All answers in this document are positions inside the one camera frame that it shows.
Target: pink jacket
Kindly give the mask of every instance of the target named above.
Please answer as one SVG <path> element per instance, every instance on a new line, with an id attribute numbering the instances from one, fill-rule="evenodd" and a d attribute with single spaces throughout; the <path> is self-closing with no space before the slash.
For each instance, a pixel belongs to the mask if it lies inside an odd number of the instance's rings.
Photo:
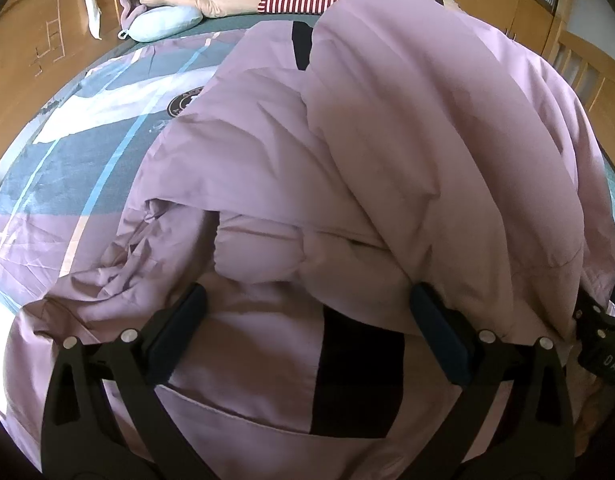
<path id="1" fill-rule="evenodd" d="M 193 280 L 210 313 L 157 391 L 223 480 L 401 473 L 460 393 L 409 314 L 412 283 L 432 283 L 510 342 L 549 336 L 563 361 L 579 285 L 607 304 L 615 228 L 601 152 L 543 59 L 430 0 L 338 1 L 316 24 L 305 72 L 291 29 L 246 33 L 150 148 L 100 265 L 60 278 L 16 318 L 8 424 L 36 463 L 62 340 L 140 328 Z M 385 438 L 310 434 L 323 304 L 405 334 L 403 399 Z M 577 413 L 586 377 L 568 378 Z"/>

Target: circular logo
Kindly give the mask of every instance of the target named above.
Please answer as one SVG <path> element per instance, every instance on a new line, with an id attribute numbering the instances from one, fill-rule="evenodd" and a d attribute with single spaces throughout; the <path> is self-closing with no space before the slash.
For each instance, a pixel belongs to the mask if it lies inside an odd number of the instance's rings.
<path id="1" fill-rule="evenodd" d="M 181 95 L 177 95 L 170 101 L 168 105 L 168 115 L 170 117 L 176 117 L 194 100 L 194 98 L 201 93 L 202 86 L 188 90 Z"/>

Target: metal rivet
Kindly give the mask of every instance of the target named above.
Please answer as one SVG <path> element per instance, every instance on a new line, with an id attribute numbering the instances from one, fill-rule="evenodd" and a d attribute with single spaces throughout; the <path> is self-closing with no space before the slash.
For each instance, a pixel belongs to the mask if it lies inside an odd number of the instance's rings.
<path id="1" fill-rule="evenodd" d="M 123 333 L 121 333 L 121 341 L 124 343 L 131 343 L 132 341 L 135 341 L 137 337 L 139 337 L 139 332 L 133 328 L 124 330 Z"/>
<path id="2" fill-rule="evenodd" d="M 487 344 L 492 344 L 496 341 L 496 335 L 491 330 L 481 330 L 481 332 L 478 333 L 478 338 Z"/>
<path id="3" fill-rule="evenodd" d="M 63 348 L 65 348 L 66 350 L 70 350 L 71 348 L 74 348 L 76 343 L 78 343 L 78 339 L 71 335 L 70 337 L 67 337 L 63 342 Z"/>
<path id="4" fill-rule="evenodd" d="M 539 344 L 545 350 L 552 350 L 552 348 L 554 348 L 554 343 L 552 343 L 552 340 L 548 337 L 542 337 L 541 339 L 539 339 Z"/>

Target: light blue pillow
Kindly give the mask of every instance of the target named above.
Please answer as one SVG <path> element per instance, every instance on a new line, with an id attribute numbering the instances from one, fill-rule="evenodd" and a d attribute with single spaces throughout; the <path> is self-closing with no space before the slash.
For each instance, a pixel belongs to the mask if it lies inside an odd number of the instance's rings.
<path id="1" fill-rule="evenodd" d="M 119 38 L 129 36 L 140 43 L 162 40 L 201 23 L 202 19 L 203 13 L 196 7 L 155 7 L 139 14 L 129 30 L 121 30 Z"/>

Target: wall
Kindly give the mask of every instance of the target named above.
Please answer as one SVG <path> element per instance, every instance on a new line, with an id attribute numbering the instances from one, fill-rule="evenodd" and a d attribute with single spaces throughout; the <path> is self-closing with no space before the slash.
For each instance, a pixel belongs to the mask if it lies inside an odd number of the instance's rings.
<path id="1" fill-rule="evenodd" d="M 567 30 L 615 59 L 615 13 L 607 0 L 574 0 Z"/>

